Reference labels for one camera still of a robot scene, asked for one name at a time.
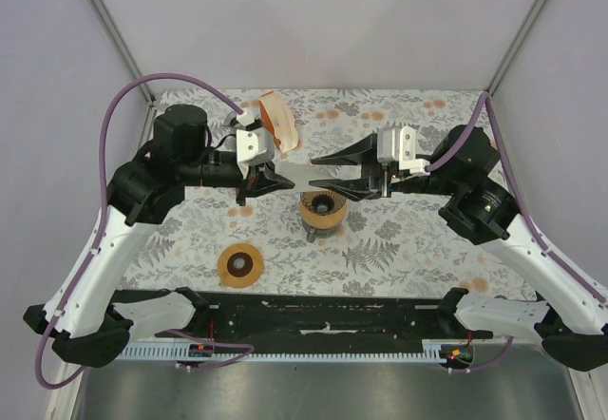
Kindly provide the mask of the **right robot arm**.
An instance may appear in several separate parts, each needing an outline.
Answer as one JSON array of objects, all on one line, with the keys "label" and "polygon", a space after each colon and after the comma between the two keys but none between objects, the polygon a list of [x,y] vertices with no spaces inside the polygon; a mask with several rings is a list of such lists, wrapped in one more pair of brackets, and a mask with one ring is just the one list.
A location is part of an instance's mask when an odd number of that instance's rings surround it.
[{"label": "right robot arm", "polygon": [[480,127],[452,128],[429,155],[413,152],[412,128],[383,129],[316,165],[358,166],[357,180],[315,180],[313,186],[352,200],[388,198],[392,193],[446,196],[439,215],[457,236],[481,247],[513,269],[536,292],[534,301],[489,298],[452,288],[435,314],[437,331],[449,338],[474,336],[523,339],[540,345],[562,365],[589,372],[607,362],[607,290],[580,268],[568,274],[567,258],[542,248],[533,224],[515,197],[490,179],[499,152]]}]

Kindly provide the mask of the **glass coffee server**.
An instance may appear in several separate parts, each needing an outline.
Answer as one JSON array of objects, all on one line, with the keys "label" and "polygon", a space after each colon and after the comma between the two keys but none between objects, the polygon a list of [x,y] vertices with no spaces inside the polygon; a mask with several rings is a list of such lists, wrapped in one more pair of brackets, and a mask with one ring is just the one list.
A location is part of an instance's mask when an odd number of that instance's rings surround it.
[{"label": "glass coffee server", "polygon": [[304,222],[303,228],[305,230],[305,237],[308,243],[313,243],[317,239],[328,239],[337,235],[338,231],[342,228],[341,224],[335,225],[332,228],[320,229],[313,227],[310,224]]}]

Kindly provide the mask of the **ribbed glass dripper cone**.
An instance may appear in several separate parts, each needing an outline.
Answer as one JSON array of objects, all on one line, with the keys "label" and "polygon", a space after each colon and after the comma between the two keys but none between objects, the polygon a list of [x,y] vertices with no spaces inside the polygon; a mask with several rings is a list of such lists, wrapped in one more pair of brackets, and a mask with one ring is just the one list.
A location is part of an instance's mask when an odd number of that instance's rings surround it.
[{"label": "ribbed glass dripper cone", "polygon": [[336,214],[346,206],[346,198],[332,191],[311,191],[300,194],[300,204],[318,216]]}]

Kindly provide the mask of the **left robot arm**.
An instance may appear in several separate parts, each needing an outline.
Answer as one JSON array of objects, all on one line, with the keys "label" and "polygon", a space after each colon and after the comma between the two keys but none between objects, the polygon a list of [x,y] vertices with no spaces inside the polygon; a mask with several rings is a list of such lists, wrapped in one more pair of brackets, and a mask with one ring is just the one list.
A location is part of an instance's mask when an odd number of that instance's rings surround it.
[{"label": "left robot arm", "polygon": [[275,141],[260,117],[248,111],[229,118],[233,151],[212,144],[206,112],[195,105],[171,105],[156,118],[153,134],[132,161],[110,181],[98,223],[57,294],[33,305],[25,322],[51,338],[64,362],[101,368],[131,342],[172,329],[200,336],[208,329],[206,301],[188,287],[151,299],[118,303],[112,297],[129,264],[188,187],[233,188],[245,204],[294,183],[275,172]]}]

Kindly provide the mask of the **white paper coffee filter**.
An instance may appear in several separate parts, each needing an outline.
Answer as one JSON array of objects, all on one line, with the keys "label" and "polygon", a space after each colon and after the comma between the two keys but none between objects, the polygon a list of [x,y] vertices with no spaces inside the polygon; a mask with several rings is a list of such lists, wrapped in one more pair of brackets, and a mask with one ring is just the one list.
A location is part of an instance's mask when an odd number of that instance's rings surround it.
[{"label": "white paper coffee filter", "polygon": [[[326,172],[314,167],[313,165],[298,164],[292,162],[272,163],[275,166],[276,175],[281,175],[282,177],[287,178],[288,180],[295,183],[294,189],[288,191],[289,193],[310,191],[313,189],[313,187],[309,186],[309,181],[326,180],[330,178],[330,176],[328,176]],[[243,179],[246,178],[246,175],[249,171],[249,167],[250,166],[237,163],[238,171],[243,177]]]}]

